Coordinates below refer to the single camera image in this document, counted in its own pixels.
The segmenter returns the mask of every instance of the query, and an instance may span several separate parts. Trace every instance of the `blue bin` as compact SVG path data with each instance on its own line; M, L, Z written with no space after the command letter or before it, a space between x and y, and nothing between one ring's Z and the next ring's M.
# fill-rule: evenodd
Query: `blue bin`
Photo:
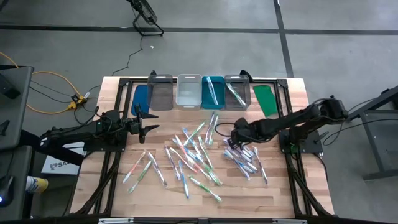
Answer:
M208 82L206 77L202 77L201 79L201 106L204 109L216 109L220 110L224 108L225 105L225 82L224 77L215 77L210 76L210 80L213 83L214 91L216 93L218 105L214 104L214 101L211 97Z

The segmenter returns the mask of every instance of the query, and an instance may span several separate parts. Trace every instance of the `white sign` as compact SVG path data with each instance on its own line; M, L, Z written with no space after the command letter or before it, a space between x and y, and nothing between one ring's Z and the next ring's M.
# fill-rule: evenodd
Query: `white sign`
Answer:
M69 150L85 156L86 152L83 151L84 145L85 143L83 142L76 142L76 143L66 144L64 145L64 147L73 147L73 149ZM78 172L79 172L79 167L76 166L75 164L70 164L69 162L56 159L52 156L47 156L42 169L43 174L77 175Z

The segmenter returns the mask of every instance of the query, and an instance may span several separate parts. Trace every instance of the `wooden tabletop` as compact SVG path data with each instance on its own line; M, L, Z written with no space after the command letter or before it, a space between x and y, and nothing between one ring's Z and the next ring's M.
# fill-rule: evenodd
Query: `wooden tabletop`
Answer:
M101 91L98 97L99 112L112 110L118 90L120 77L104 77ZM288 78L290 100L293 111L305 108L308 105L307 93L304 81L301 78ZM123 109L124 97L120 109ZM244 117L248 122L264 118L261 107L251 88L251 105L247 111L217 111L220 115L220 122L235 122L238 118ZM282 98L284 114L287 114L285 100ZM214 135L214 143L208 146L208 152L215 173L223 182L223 185L216 186L205 179L203 174L196 174L195 178L207 185L215 194L222 198L218 203L203 189L187 180L190 198L186 199L183 185L177 181L175 174L164 151L164 145L172 146L177 151L171 138L177 134L180 139L186 140L181 128L185 127L192 132L204 120L209 123L212 110L181 111L174 109L170 111L152 111L149 113L159 116L157 119L145 119L144 125L159 124L160 127L149 132L145 144L139 144L138 136L129 136L126 144L126 151L122 153L119 166L118 179L115 189L112 216L124 217L221 217L221 218L289 218L294 217L290 187L287 177L285 157L279 151L279 139L275 137L265 144L253 144L259 150L260 160L265 167L269 184L265 185L260 173L252 175L247 181L235 164L227 161L222 153L224 150L223 137ZM204 139L207 125L202 129L201 136ZM220 132L228 134L231 126L220 126ZM151 152L160 167L168 188L164 189L159 177L151 167L143 180L139 183L133 193L128 194L127 190L135 183L138 175L148 162L145 157L133 176L126 184L122 184L128 170L143 150ZM100 179L103 163L103 152L92 153L83 161L81 166L76 191L73 196L71 212L77 211L89 199ZM321 162L314 155L303 154L303 164L308 188L312 191L318 201L326 210L333 213L333 206L326 182L325 171ZM185 175L191 174L186 167ZM103 207L106 204L108 188L105 189ZM298 191L300 208L304 211L302 193Z

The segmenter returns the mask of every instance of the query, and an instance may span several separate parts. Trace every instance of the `gray floor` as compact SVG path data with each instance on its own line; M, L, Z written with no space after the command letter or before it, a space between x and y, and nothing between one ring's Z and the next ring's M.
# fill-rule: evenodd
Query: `gray floor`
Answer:
M164 27L278 28L272 0L149 2ZM398 29L398 3L394 0L280 0L280 6L287 29ZM131 26L132 18L123 0L13 0L0 12L0 22L6 24ZM135 32L0 30L2 52L19 65L65 75L82 93L99 85L103 76L126 66L127 56L139 49L139 40ZM398 83L398 35L287 35L287 43L294 75L304 78L310 101L335 95L350 108ZM153 69L172 75L225 75L246 69L255 77L286 77L279 34L175 32L163 38L144 38L142 47L130 67L117 75L148 75ZM3 58L0 63L9 64ZM34 80L73 93L57 78L35 75ZM34 92L29 103L48 111L65 107ZM79 111L78 116L83 120L90 114ZM77 125L71 112L46 116L27 110L24 129L41 134L52 126L71 125ZM322 131L337 129L328 126ZM363 128L347 130L324 150L337 215L398 222L398 178L362 180L363 175L377 171ZM46 192L35 212L60 215L69 190Z

